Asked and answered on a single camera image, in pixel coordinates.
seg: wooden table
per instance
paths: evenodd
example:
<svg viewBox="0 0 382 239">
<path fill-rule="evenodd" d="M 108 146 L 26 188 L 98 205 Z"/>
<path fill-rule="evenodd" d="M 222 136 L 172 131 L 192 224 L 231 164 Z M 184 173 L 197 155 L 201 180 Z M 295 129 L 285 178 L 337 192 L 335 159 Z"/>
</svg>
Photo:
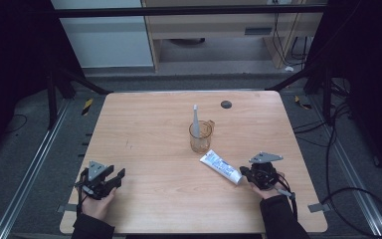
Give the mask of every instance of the wooden table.
<svg viewBox="0 0 382 239">
<path fill-rule="evenodd" d="M 223 109 L 221 101 L 232 107 Z M 235 168 L 250 166 L 259 151 L 280 154 L 274 167 L 296 193 L 300 224 L 308 232 L 327 228 L 280 95 L 276 92 L 120 93 L 106 97 L 88 148 L 90 160 L 126 169 L 107 215 L 115 232 L 263 233 L 260 198 L 244 178 L 235 185 L 199 161 L 188 127 L 193 106 L 199 120 L 215 122 L 211 148 Z M 70 203 L 77 204 L 73 190 Z M 65 212 L 63 233 L 72 233 L 75 212 Z"/>
</svg>

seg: glass cup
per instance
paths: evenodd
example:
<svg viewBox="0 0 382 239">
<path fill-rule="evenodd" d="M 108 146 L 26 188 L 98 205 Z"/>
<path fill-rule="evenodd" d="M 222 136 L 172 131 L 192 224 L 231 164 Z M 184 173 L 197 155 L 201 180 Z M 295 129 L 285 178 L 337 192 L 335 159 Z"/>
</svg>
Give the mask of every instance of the glass cup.
<svg viewBox="0 0 382 239">
<path fill-rule="evenodd" d="M 194 135 L 193 126 L 194 123 L 191 123 L 189 127 L 190 131 L 190 143 L 191 149 L 198 153 L 206 153 L 210 148 L 210 140 L 213 134 L 214 123 L 210 121 L 198 121 L 200 127 L 200 135 Z"/>
</svg>

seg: white wall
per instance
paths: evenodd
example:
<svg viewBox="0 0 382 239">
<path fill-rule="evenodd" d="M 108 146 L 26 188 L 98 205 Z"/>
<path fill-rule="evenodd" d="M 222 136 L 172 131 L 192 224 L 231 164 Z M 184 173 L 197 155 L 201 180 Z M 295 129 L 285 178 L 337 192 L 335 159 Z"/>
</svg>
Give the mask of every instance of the white wall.
<svg viewBox="0 0 382 239">
<path fill-rule="evenodd" d="M 52 0 L 56 9 L 141 7 L 139 0 Z M 83 68 L 152 67 L 143 17 L 61 19 Z"/>
</svg>

